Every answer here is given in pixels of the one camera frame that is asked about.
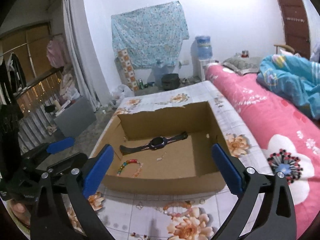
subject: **door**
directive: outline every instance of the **door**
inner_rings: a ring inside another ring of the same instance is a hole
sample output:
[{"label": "door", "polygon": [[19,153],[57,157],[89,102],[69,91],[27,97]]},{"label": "door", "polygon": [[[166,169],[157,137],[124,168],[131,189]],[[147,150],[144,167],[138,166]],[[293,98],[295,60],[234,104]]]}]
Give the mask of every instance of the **door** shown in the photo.
[{"label": "door", "polygon": [[287,45],[302,57],[310,58],[310,36],[307,13],[302,0],[279,0]]}]

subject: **black watch strap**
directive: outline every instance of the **black watch strap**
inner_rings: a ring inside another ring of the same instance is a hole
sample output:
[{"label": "black watch strap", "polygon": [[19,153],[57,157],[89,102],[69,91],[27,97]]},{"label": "black watch strap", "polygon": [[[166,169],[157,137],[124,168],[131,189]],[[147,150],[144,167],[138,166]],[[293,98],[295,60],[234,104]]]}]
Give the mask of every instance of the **black watch strap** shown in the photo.
[{"label": "black watch strap", "polygon": [[[180,140],[184,140],[188,138],[188,134],[187,132],[183,132],[179,135],[175,135],[172,137],[167,137],[166,139],[168,140],[167,144],[169,143],[173,143],[176,141],[180,141]],[[150,147],[150,143],[147,143],[145,145],[139,146],[139,147],[135,147],[135,148],[128,148],[126,146],[120,145],[120,151],[123,155],[127,155],[127,154],[131,154],[131,153],[136,153],[136,152],[141,152],[144,150],[149,150],[151,149]]]}]

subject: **curtain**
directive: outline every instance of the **curtain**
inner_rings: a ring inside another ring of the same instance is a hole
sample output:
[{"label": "curtain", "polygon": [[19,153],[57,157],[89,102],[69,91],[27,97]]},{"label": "curtain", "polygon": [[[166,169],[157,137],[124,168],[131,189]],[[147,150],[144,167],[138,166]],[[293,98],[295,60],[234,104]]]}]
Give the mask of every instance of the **curtain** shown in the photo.
[{"label": "curtain", "polygon": [[92,83],[91,75],[87,66],[83,64],[76,37],[81,33],[77,29],[74,16],[74,0],[63,0],[63,21],[66,33],[66,41],[68,51],[71,58],[71,63],[76,73],[76,79],[79,86],[80,95],[87,98],[90,102],[93,111],[95,112],[100,107],[100,102],[96,98],[95,90]]}]

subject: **open cardboard box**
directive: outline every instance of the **open cardboard box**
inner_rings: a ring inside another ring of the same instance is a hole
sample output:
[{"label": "open cardboard box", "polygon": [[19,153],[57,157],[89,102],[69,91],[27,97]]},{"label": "open cardboard box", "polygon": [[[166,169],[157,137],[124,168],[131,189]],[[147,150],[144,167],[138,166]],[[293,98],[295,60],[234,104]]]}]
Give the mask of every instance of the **open cardboard box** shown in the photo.
[{"label": "open cardboard box", "polygon": [[[158,150],[122,155],[120,145],[138,147],[158,136],[174,136],[186,131],[188,138]],[[219,143],[229,154],[226,141],[208,102],[156,111],[120,114],[111,120],[93,156],[106,145],[114,149],[114,158],[102,183],[109,189],[137,194],[179,195],[221,190],[225,181],[211,157],[211,147]],[[137,159],[143,163],[138,177],[132,175],[138,164],[123,162]]]}]

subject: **silver bolt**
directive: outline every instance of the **silver bolt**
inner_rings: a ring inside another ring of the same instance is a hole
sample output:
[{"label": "silver bolt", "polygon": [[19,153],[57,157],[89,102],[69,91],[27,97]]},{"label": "silver bolt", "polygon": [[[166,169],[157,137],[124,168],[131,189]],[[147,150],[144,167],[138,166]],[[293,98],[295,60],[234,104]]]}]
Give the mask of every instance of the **silver bolt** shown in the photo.
[{"label": "silver bolt", "polygon": [[281,179],[284,178],[284,174],[283,174],[282,172],[278,172],[277,175],[278,175],[278,177],[281,178]]},{"label": "silver bolt", "polygon": [[80,170],[78,168],[74,168],[74,169],[72,169],[71,174],[72,175],[77,175],[79,173],[79,171]]},{"label": "silver bolt", "polygon": [[47,178],[48,176],[49,176],[49,173],[44,172],[44,173],[42,173],[41,178],[45,179],[45,178]]},{"label": "silver bolt", "polygon": [[250,174],[254,174],[256,171],[254,170],[254,168],[249,167],[249,168],[247,168],[247,172]]}]

